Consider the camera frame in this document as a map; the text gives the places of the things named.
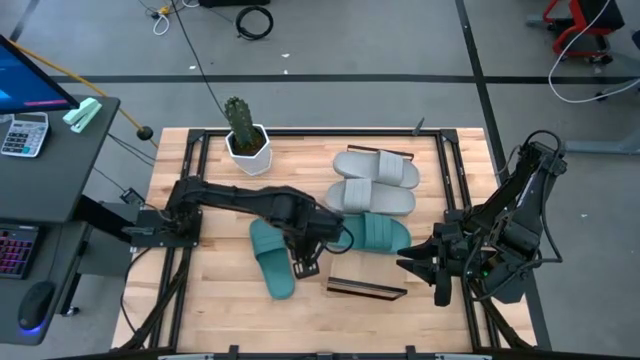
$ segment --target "teal slipper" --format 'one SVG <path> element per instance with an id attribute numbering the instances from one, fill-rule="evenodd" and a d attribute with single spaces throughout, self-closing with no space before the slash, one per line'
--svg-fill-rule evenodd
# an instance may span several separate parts
<path id="1" fill-rule="evenodd" d="M 398 250 L 411 246 L 409 230 L 390 216 L 372 213 L 345 215 L 344 226 L 353 234 L 353 250 L 395 255 Z M 346 248 L 350 243 L 351 236 L 343 231 L 340 240 L 329 246 Z"/>
<path id="2" fill-rule="evenodd" d="M 269 294 L 274 299 L 287 299 L 293 294 L 295 282 L 282 232 L 256 219 L 249 226 L 249 235 Z"/>

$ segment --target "monitor screen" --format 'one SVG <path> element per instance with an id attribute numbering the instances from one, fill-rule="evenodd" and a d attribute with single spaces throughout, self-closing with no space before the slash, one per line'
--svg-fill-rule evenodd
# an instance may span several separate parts
<path id="1" fill-rule="evenodd" d="M 78 106 L 49 76 L 0 36 L 0 114 L 65 110 Z"/>

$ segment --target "slipper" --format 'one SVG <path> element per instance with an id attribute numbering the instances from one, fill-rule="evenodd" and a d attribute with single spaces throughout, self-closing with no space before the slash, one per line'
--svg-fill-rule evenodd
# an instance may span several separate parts
<path id="1" fill-rule="evenodd" d="M 264 220 L 256 219 L 249 226 L 249 234 L 253 253 L 262 269 L 269 294 L 278 300 L 289 298 L 293 294 L 295 282 L 282 232 L 269 226 Z"/>
<path id="2" fill-rule="evenodd" d="M 331 185 L 325 202 L 331 210 L 345 214 L 372 212 L 404 216 L 416 208 L 416 197 L 411 191 L 369 179 L 347 179 Z"/>
<path id="3" fill-rule="evenodd" d="M 344 227 L 353 234 L 351 250 L 395 255 L 398 250 L 411 246 L 411 234 L 399 221 L 384 215 L 364 213 L 344 217 Z M 346 248 L 351 236 L 342 232 L 340 240 L 332 243 L 333 248 Z"/>
<path id="4" fill-rule="evenodd" d="M 345 178 L 371 179 L 405 189 L 413 189 L 420 184 L 420 172 L 411 161 L 384 150 L 376 154 L 338 153 L 333 159 L 333 169 Z"/>

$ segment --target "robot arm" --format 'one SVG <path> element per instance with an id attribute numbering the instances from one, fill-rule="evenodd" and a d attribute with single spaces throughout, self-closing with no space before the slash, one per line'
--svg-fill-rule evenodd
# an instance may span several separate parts
<path id="1" fill-rule="evenodd" d="M 556 150 L 530 143 L 532 136 L 521 147 L 514 173 L 489 200 L 435 224 L 424 244 L 398 251 L 412 259 L 398 260 L 399 266 L 436 285 L 437 306 L 449 305 L 452 276 L 480 281 L 484 294 L 478 301 L 495 297 L 517 302 L 532 268 L 562 260 L 553 243 L 556 259 L 541 259 L 539 247 L 544 204 L 556 178 L 566 171 L 564 149 L 560 141 Z"/>
<path id="2" fill-rule="evenodd" d="M 343 217 L 316 203 L 315 199 L 288 186 L 241 189 L 187 177 L 176 181 L 165 207 L 172 220 L 167 227 L 187 234 L 199 205 L 233 210 L 261 217 L 281 229 L 295 261 L 297 278 L 319 272 L 317 260 L 326 243 L 337 242 L 344 229 Z"/>

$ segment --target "keyboard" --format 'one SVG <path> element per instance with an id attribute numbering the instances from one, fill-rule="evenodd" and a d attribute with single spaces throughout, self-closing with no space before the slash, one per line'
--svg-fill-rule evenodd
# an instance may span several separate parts
<path id="1" fill-rule="evenodd" d="M 0 224 L 0 278 L 24 279 L 35 258 L 39 228 Z"/>

